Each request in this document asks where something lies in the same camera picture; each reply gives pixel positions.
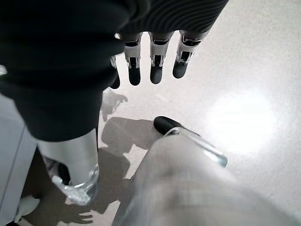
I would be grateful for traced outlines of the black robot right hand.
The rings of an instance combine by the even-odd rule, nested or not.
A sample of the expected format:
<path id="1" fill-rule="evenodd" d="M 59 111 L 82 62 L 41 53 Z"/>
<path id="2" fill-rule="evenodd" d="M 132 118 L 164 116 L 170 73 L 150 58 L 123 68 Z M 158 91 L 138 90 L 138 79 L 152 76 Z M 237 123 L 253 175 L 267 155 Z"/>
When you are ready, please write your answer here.
<path id="1" fill-rule="evenodd" d="M 0 92 L 12 99 L 48 167 L 73 203 L 94 199 L 103 91 L 120 85 L 116 55 L 140 83 L 141 36 L 150 36 L 150 80 L 162 79 L 168 44 L 180 40 L 173 76 L 184 76 L 224 0 L 3 0 Z"/>

